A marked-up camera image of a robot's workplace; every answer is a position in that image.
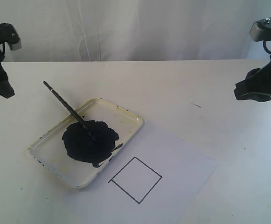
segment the paintbrush handle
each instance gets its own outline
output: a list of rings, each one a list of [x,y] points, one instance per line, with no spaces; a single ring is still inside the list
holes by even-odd
[[[79,114],[76,113],[76,111],[69,104],[67,104],[67,102],[47,82],[44,81],[43,83],[52,92],[52,94],[55,95],[55,97],[67,108],[72,116],[75,117],[76,120],[78,120],[78,122],[87,129],[84,119],[79,116]]]

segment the tabletop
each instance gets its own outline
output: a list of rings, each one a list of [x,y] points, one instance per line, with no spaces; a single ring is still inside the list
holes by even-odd
[[[191,143],[218,166],[180,220],[271,223],[271,101],[236,101],[235,83],[262,60],[3,63],[15,96],[0,97],[0,224],[81,224],[68,187],[27,156],[73,108],[103,98]]]

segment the paintbrush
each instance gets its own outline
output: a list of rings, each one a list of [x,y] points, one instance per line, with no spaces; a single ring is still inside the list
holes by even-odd
[[[95,140],[91,136],[91,134],[87,128],[87,124],[86,124],[85,120],[81,116],[79,116],[79,114],[76,113],[76,111],[69,104],[67,104],[67,102],[47,82],[44,81],[43,83],[52,92],[52,94],[55,95],[55,97],[67,108],[67,110],[72,114],[72,116],[75,117],[75,119],[87,130],[87,132],[89,133],[89,136],[93,140]]]

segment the drawn square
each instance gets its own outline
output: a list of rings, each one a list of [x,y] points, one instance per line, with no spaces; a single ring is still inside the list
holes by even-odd
[[[162,176],[140,159],[133,157],[109,182],[140,204]]]

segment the black square outline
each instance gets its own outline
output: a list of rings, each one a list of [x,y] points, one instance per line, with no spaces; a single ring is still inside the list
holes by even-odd
[[[159,180],[151,187],[151,189],[148,191],[148,193],[146,193],[146,195],[140,200],[136,200],[134,197],[132,197],[125,189],[123,189],[118,183],[116,183],[113,179],[134,159],[137,159],[138,161],[140,161],[142,164],[144,164],[146,167],[148,167],[150,170],[152,170],[155,174],[157,174],[160,178]],[[127,164],[125,166],[123,166],[123,168],[121,168],[109,181],[109,182],[114,182],[114,184],[116,184],[122,191],[124,191],[130,198],[132,198],[134,201],[137,202],[137,204],[140,204],[146,197],[147,195],[151,192],[151,190],[156,186],[156,184],[162,179],[162,176],[157,173],[155,170],[153,170],[151,167],[149,167],[148,165],[146,165],[142,160],[140,160],[139,158],[137,158],[136,156],[134,156],[129,162],[127,162]]]

